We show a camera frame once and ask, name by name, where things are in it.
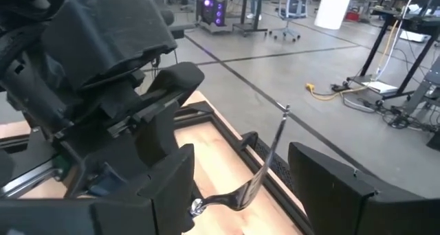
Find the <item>white pillar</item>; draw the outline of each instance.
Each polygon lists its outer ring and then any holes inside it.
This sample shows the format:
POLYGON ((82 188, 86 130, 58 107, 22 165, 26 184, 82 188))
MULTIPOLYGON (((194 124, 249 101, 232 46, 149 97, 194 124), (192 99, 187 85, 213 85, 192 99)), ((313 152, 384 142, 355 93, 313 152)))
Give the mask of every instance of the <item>white pillar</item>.
POLYGON ((350 0, 321 0, 315 25, 326 29, 339 30, 349 3, 350 0))

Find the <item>gray floor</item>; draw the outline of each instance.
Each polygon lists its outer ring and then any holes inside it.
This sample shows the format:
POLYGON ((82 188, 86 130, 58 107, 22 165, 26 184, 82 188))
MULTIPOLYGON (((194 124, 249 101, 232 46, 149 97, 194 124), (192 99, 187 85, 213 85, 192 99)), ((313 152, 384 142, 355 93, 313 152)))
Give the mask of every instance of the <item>gray floor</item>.
MULTIPOLYGON (((187 23, 193 14, 179 13, 176 23, 187 23)), ((293 113, 281 140, 278 154, 287 158, 289 142, 301 142, 349 164, 347 154, 371 172, 396 186, 424 197, 440 197, 440 152, 425 146, 427 133, 409 129, 396 130, 387 126, 378 114, 360 113, 344 107, 339 98, 330 102, 313 99, 305 83, 315 84, 318 92, 329 91, 332 83, 341 83, 354 76, 364 64, 378 27, 344 22, 340 30, 331 31, 314 26, 314 15, 297 20, 291 26, 301 33, 292 43, 255 34, 243 38, 239 33, 211 35, 204 30, 189 31, 178 40, 179 62, 199 64, 206 79, 199 90, 240 132, 257 131, 270 143, 281 117, 274 104, 290 104, 293 113)), ((283 27, 274 5, 263 5, 261 27, 283 27)), ((407 72, 405 58, 413 62, 423 45, 399 41, 396 52, 382 80, 398 85, 407 72)), ((380 56, 384 50, 381 45, 380 56)), ((432 49, 415 74, 408 89, 414 89, 432 64, 437 52, 432 49)), ((379 57, 370 70, 374 71, 379 57)), ((163 57, 162 67, 175 64, 174 54, 163 57)), ((151 82, 146 74, 142 87, 151 82)), ((370 93, 360 94, 372 101, 370 93)), ((402 104, 403 100, 393 100, 402 104)), ((0 122, 21 119, 8 104, 0 105, 0 122)))

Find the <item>table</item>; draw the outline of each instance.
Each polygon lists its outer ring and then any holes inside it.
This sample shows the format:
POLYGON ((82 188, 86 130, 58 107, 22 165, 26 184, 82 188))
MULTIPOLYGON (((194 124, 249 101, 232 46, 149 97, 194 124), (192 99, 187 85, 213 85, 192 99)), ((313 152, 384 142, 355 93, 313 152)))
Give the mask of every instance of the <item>table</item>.
MULTIPOLYGON (((185 105, 207 101, 198 91, 194 92, 185 105)), ((209 103, 215 115, 238 138, 241 136, 226 119, 209 103)), ((26 122, 0 125, 0 137, 29 133, 26 122)), ((209 122, 188 126, 175 131, 178 144, 192 143, 195 146, 195 182, 203 196, 230 192, 252 177, 252 171, 237 155, 216 127, 209 122)), ((251 155, 260 163, 263 160, 250 148, 251 155)), ((269 175, 289 198, 305 213, 301 202, 287 186, 269 171, 269 175)), ((62 198, 63 184, 53 179, 46 181, 21 198, 62 198)), ((234 212, 223 206, 210 206, 195 218, 195 227, 186 235, 231 235, 231 234, 303 234, 266 188, 260 190, 254 202, 245 210, 234 212)))

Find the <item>chair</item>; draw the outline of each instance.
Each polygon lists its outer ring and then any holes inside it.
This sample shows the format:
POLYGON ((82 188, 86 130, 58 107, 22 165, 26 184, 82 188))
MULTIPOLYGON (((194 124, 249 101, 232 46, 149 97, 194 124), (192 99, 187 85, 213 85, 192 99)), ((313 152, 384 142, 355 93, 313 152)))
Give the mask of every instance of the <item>chair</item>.
POLYGON ((286 26, 283 28, 272 29, 269 31, 269 35, 272 32, 282 32, 283 38, 287 35, 293 36, 293 42, 301 37, 299 32, 289 28, 289 23, 294 19, 303 19, 307 17, 307 1, 308 0, 287 0, 285 7, 281 4, 282 0, 278 2, 278 16, 281 20, 286 21, 286 26))

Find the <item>wooden platform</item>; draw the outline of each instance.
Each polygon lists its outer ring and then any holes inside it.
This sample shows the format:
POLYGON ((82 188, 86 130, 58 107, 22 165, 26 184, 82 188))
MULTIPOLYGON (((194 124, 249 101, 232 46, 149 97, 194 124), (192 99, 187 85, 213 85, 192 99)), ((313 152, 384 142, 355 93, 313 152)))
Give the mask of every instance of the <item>wooden platform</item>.
MULTIPOLYGON (((188 103, 207 101, 196 91, 188 103)), ((240 135, 216 111, 231 131, 240 135)), ((0 126, 0 136, 6 137, 29 133, 25 122, 0 126)), ((251 170, 241 161, 222 135, 211 123, 198 124, 175 131, 179 145, 195 145, 195 181, 202 195, 224 194, 235 190, 252 177, 251 170)), ((259 162, 263 160, 250 149, 259 162)), ((279 186, 289 193, 291 199, 303 210, 299 200, 287 189, 284 183, 269 172, 279 186)), ((61 198, 65 187, 54 180, 28 192, 22 198, 61 198)), ((264 188, 254 202, 245 210, 234 212, 223 206, 210 206, 195 218, 196 226, 187 235, 297 235, 302 234, 283 211, 282 207, 264 188)))

